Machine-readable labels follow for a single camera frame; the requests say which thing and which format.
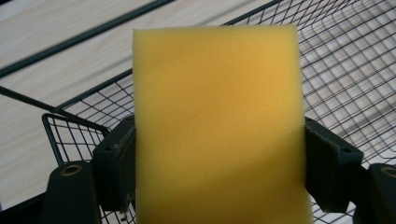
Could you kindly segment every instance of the sponge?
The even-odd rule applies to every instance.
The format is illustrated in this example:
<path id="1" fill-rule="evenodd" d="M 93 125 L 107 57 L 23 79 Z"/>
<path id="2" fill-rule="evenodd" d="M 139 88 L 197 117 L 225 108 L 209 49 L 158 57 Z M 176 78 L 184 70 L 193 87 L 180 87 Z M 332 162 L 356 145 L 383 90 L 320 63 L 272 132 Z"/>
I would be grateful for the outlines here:
<path id="1" fill-rule="evenodd" d="M 136 218 L 310 223 L 294 25 L 134 30 Z"/>

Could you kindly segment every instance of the rectangular sponge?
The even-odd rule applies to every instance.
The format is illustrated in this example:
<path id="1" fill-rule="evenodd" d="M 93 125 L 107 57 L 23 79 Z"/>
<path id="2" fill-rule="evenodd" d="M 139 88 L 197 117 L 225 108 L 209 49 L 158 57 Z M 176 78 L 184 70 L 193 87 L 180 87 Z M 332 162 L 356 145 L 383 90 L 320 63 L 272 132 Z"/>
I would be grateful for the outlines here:
<path id="1" fill-rule="evenodd" d="M 134 31 L 136 218 L 311 223 L 293 25 Z"/>

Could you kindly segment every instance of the wooden floor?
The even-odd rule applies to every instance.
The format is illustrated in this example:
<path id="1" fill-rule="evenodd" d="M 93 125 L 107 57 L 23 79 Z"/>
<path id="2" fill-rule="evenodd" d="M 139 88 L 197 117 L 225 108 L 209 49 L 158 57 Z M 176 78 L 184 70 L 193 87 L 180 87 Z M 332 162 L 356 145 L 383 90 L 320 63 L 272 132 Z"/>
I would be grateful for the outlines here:
<path id="1" fill-rule="evenodd" d="M 13 0 L 0 6 L 0 67 L 147 4 L 138 1 Z M 2 87 L 58 105 L 132 67 L 133 29 L 220 25 L 268 0 L 184 0 L 0 79 Z M 45 110 L 0 95 L 0 203 L 7 209 L 45 191 L 56 162 Z"/>

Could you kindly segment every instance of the black wire grid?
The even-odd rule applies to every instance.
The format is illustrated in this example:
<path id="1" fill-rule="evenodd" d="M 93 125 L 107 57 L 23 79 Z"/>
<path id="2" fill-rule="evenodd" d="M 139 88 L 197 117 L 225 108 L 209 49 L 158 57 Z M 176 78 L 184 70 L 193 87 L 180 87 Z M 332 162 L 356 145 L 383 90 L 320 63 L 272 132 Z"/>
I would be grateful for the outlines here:
<path id="1" fill-rule="evenodd" d="M 395 8 L 386 0 L 277 0 L 224 25 L 296 24 L 305 115 L 363 151 L 367 168 L 396 164 Z M 59 164 L 90 161 L 104 136 L 134 113 L 132 75 L 125 71 L 51 109 L 64 117 L 43 116 Z M 315 223 L 352 222 L 354 204 L 347 214 L 312 204 Z M 104 223 L 135 223 L 132 206 L 126 215 L 101 212 Z"/>

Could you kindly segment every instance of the black wire basket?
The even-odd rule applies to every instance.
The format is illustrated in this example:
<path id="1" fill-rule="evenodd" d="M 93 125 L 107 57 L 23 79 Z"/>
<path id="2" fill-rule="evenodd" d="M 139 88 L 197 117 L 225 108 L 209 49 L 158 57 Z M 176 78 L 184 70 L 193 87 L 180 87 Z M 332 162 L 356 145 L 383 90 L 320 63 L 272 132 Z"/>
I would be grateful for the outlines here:
<path id="1" fill-rule="evenodd" d="M 367 168 L 396 164 L 395 8 L 386 0 L 277 0 L 223 25 L 296 24 L 305 115 L 363 151 Z M 58 164 L 90 161 L 104 136 L 134 113 L 133 71 L 49 111 L 42 119 Z M 312 205 L 315 223 L 352 222 L 354 204 L 346 214 Z M 101 211 L 102 221 L 135 223 L 129 208 L 123 215 Z"/>

